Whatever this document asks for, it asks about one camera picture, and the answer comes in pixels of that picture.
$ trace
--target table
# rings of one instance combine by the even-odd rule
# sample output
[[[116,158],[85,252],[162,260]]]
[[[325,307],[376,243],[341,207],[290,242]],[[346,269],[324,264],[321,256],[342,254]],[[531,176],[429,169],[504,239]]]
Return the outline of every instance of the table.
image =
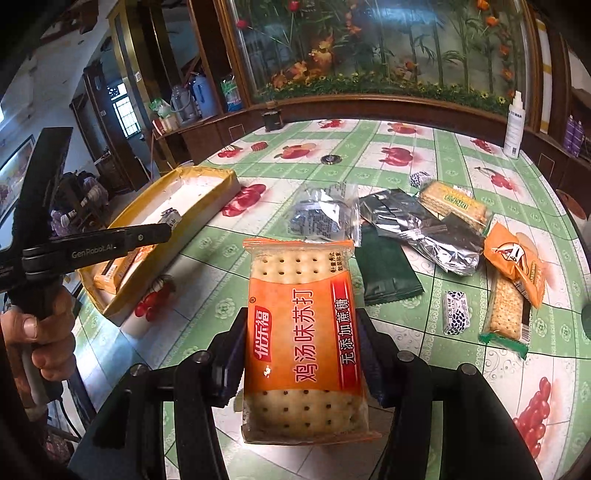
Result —
[[[547,262],[544,303],[532,309],[530,353],[523,361],[511,351],[478,341],[492,278],[484,262],[475,275],[458,277],[404,247],[425,292],[367,311],[376,328],[390,334],[400,349],[430,364],[476,365],[512,417],[524,410],[546,377],[551,412],[537,464],[545,480],[558,478],[570,467],[591,436],[591,341],[580,315],[589,301],[591,274],[570,218],[524,153],[510,160],[498,146],[464,135],[357,119],[299,122],[271,133],[261,129],[232,145],[224,150],[228,153],[215,154],[202,165],[232,168],[243,185],[265,185],[261,201],[238,216],[218,214],[186,246],[166,272],[178,292],[142,340],[126,337],[82,294],[76,355],[96,405],[133,363],[145,361],[153,368],[177,364],[230,327],[246,305],[250,257],[242,241],[250,236],[286,238],[284,215],[303,181],[351,181],[359,185],[360,196],[396,187],[415,193],[409,175],[425,171],[473,192],[495,212],[496,221],[530,237]],[[320,157],[328,153],[340,155],[342,162],[322,165]],[[350,269],[356,304],[361,306],[363,283],[354,258]],[[471,315],[470,328],[454,337],[442,330],[441,298],[449,290],[466,293]],[[229,475],[236,479],[369,478],[392,421],[392,412],[371,400],[371,426],[383,432],[381,440],[322,447],[245,445],[239,405],[239,400],[231,401],[224,409],[214,409]],[[441,428],[442,407],[435,404],[428,479],[438,477]],[[164,437],[167,465],[173,471],[177,459],[171,404],[164,409]]]

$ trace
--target orange cracker package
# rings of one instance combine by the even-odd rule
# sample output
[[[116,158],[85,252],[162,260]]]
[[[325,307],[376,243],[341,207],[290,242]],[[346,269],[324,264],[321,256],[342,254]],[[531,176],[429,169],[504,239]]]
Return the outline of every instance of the orange cracker package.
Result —
[[[528,247],[504,225],[495,224],[484,240],[484,256],[537,309],[544,298],[545,277],[542,263]]]
[[[242,434],[303,445],[376,438],[359,357],[349,274],[352,241],[247,239]]]

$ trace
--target white bottle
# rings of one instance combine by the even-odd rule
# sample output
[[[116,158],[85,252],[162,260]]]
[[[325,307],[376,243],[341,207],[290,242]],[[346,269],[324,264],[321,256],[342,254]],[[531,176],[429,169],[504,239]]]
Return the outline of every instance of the white bottle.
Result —
[[[521,92],[515,92],[513,104],[509,105],[509,117],[507,118],[507,133],[503,153],[509,158],[519,157],[519,147],[523,138],[525,127],[525,110],[521,101]]]

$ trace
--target glass cabinet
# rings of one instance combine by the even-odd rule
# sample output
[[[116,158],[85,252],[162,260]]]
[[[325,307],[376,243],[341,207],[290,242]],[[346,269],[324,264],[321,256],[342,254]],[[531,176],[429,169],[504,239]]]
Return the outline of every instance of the glass cabinet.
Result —
[[[506,115],[527,97],[519,0],[225,0],[253,103],[381,93]]]

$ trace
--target purple bottle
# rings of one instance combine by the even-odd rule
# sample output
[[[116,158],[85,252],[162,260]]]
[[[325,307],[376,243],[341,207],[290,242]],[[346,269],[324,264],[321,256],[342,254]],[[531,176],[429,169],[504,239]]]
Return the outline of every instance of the purple bottle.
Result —
[[[585,130],[583,129],[583,124],[579,121],[579,123],[574,128],[573,144],[570,147],[570,152],[575,157],[579,156],[579,153],[581,152],[581,145],[583,145],[584,139]]]
[[[573,116],[571,115],[566,122],[566,131],[564,132],[564,141],[562,142],[562,146],[567,152],[570,152],[573,145],[574,130],[575,123]]]

